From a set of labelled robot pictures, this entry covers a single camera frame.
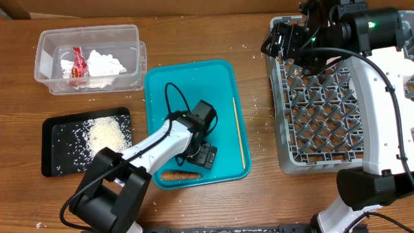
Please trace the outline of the orange carrot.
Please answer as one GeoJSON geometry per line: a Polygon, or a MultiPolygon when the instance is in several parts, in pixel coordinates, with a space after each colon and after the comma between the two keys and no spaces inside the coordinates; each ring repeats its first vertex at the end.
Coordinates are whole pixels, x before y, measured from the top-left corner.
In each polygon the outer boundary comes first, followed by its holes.
{"type": "Polygon", "coordinates": [[[166,171],[161,173],[161,179],[165,181],[181,181],[190,179],[200,179],[200,173],[185,172],[185,171],[166,171]]]}

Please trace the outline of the pile of rice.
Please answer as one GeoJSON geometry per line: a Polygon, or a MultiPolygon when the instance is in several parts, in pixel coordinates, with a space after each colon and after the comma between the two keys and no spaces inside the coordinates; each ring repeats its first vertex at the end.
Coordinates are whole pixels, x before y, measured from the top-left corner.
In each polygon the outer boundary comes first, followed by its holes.
{"type": "Polygon", "coordinates": [[[59,124],[52,128],[52,165],[60,173],[84,172],[101,149],[120,152],[130,146],[128,115],[59,124]]]}

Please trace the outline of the white napkin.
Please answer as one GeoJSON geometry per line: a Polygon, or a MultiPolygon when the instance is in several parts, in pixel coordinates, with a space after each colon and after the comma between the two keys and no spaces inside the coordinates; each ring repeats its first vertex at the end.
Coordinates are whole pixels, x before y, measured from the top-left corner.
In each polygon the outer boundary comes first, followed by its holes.
{"type": "MultiPolygon", "coordinates": [[[[85,60],[89,75],[79,80],[85,80],[87,83],[74,87],[79,88],[99,88],[103,89],[107,85],[111,85],[114,82],[114,78],[108,78],[108,76],[118,75],[126,73],[127,69],[119,62],[118,59],[113,58],[112,54],[100,54],[96,50],[92,50],[89,54],[89,58],[85,60]]],[[[71,69],[74,61],[61,60],[61,70],[63,72],[63,78],[70,80],[71,69]]]]}

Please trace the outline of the red snack wrapper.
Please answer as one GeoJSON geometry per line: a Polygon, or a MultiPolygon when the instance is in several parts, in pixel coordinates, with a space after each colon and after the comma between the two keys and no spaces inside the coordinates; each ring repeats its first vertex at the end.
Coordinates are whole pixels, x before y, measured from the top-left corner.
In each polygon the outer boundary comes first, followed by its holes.
{"type": "Polygon", "coordinates": [[[74,47],[73,51],[75,55],[75,61],[71,69],[69,85],[78,87],[79,85],[87,83],[85,80],[79,80],[79,78],[87,77],[89,75],[89,72],[81,48],[74,47]]]}

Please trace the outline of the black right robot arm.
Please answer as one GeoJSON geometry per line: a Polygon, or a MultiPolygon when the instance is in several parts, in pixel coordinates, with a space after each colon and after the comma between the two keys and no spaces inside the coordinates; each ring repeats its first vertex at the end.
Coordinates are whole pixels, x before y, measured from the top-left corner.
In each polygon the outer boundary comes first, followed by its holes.
{"type": "Polygon", "coordinates": [[[279,232],[367,232],[363,220],[413,195],[413,12],[306,1],[270,21],[261,46],[279,166],[334,172],[338,196],[279,232]]]}

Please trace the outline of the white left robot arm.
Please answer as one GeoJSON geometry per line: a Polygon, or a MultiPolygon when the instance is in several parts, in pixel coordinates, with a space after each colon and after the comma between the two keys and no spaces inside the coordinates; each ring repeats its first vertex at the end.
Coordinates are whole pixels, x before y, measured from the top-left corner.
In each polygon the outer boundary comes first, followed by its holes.
{"type": "Polygon", "coordinates": [[[217,121],[215,111],[176,111],[142,142],[120,153],[103,148],[62,206],[61,222],[88,232],[142,232],[136,217],[152,175],[173,157],[198,154],[217,121]]]}

